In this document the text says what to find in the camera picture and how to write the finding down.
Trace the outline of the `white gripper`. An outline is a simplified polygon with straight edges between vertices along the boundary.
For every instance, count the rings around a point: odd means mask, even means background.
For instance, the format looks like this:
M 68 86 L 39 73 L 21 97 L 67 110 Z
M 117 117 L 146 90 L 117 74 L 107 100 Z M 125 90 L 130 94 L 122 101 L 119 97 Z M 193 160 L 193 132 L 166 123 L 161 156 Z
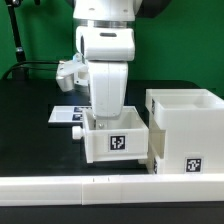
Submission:
M 63 92 L 75 85 L 90 85 L 90 100 L 96 127 L 104 129 L 104 118 L 117 118 L 124 105 L 128 61 L 135 55 L 131 28 L 76 29 L 76 58 L 60 61 L 56 81 Z

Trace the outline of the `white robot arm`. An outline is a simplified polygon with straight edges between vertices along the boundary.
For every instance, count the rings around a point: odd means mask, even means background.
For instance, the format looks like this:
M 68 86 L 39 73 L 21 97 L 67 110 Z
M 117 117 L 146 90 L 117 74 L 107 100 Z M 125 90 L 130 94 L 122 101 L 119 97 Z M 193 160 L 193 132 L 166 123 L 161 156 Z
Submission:
M 74 0 L 77 53 L 58 64 L 56 81 L 62 91 L 90 88 L 98 129 L 120 117 L 126 92 L 128 63 L 135 57 L 135 18 L 154 18 L 172 0 Z

